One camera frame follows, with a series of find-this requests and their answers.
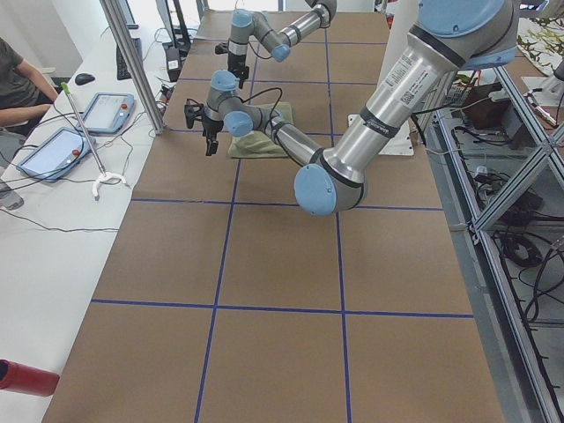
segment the metal pole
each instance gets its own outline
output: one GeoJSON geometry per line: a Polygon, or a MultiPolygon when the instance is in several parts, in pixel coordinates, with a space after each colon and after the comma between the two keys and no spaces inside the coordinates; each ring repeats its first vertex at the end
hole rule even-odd
{"type": "Polygon", "coordinates": [[[197,14],[200,17],[200,20],[204,17],[204,14],[210,10],[210,5],[208,4],[208,0],[196,0],[196,7],[197,7],[197,14]]]}
{"type": "Polygon", "coordinates": [[[133,84],[135,84],[139,99],[145,107],[145,112],[149,116],[149,120],[155,130],[155,134],[159,135],[164,130],[165,124],[162,120],[162,115],[157,108],[157,103],[153,97],[147,76],[143,71],[143,64],[141,63],[141,60],[139,59],[133,46],[133,41],[131,40],[127,25],[125,24],[125,17],[123,16],[122,9],[120,8],[117,0],[100,0],[100,3],[104,13],[106,14],[106,19],[108,20],[112,34],[114,35],[115,43],[122,52],[123,58],[127,63],[127,67],[130,71],[131,77],[133,78],[133,84]]]}
{"type": "Polygon", "coordinates": [[[78,124],[80,125],[80,129],[82,130],[84,138],[86,138],[86,141],[88,142],[88,145],[90,146],[90,152],[92,153],[92,156],[94,156],[94,160],[96,160],[96,164],[98,165],[98,169],[100,170],[100,172],[102,174],[106,175],[106,168],[102,164],[102,160],[100,159],[100,156],[98,155],[98,152],[96,151],[96,147],[94,146],[94,143],[93,143],[92,139],[90,138],[90,133],[88,132],[88,129],[85,125],[85,121],[82,120],[82,116],[80,116],[80,113],[78,112],[77,106],[74,104],[74,99],[72,98],[72,94],[69,91],[69,87],[65,83],[62,83],[61,87],[62,87],[64,93],[66,94],[67,99],[69,100],[70,106],[72,107],[72,111],[74,112],[74,115],[77,118],[78,124]]]}

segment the towel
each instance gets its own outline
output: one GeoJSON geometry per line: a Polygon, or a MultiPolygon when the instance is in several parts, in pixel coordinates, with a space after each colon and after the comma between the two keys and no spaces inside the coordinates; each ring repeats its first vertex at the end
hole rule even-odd
{"type": "MultiPolygon", "coordinates": [[[[261,108],[271,108],[273,104],[261,105],[261,108]]],[[[293,123],[292,106],[290,103],[280,102],[276,109],[289,122],[293,123]]],[[[287,157],[282,147],[274,144],[270,138],[258,130],[253,130],[245,137],[233,137],[229,150],[230,157],[235,159],[268,159],[287,157]]]]}

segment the wall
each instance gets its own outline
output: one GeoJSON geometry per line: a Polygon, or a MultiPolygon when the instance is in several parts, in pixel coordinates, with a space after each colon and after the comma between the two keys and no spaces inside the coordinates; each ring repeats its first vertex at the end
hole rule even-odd
{"type": "Polygon", "coordinates": [[[98,0],[50,0],[84,59],[108,26],[98,0]]]}
{"type": "Polygon", "coordinates": [[[2,0],[0,34],[31,63],[69,76],[81,57],[51,1],[2,0]]]}

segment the person's arm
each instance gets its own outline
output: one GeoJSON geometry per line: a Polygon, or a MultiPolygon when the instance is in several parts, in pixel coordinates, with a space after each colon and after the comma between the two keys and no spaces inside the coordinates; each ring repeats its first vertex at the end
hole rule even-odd
{"type": "Polygon", "coordinates": [[[18,73],[30,81],[51,101],[56,100],[56,96],[58,95],[55,91],[55,88],[47,81],[45,76],[37,69],[35,66],[30,64],[26,59],[22,61],[17,67],[16,70],[18,73]]]}
{"type": "Polygon", "coordinates": [[[42,117],[50,107],[50,104],[40,104],[29,108],[5,108],[0,110],[0,127],[12,126],[36,117],[42,117]]]}

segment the red cylinder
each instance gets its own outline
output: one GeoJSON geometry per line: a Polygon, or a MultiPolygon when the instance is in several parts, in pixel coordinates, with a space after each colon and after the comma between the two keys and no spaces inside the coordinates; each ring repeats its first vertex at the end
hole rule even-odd
{"type": "Polygon", "coordinates": [[[58,382],[56,373],[0,360],[0,390],[48,397],[53,395],[58,382]]]}

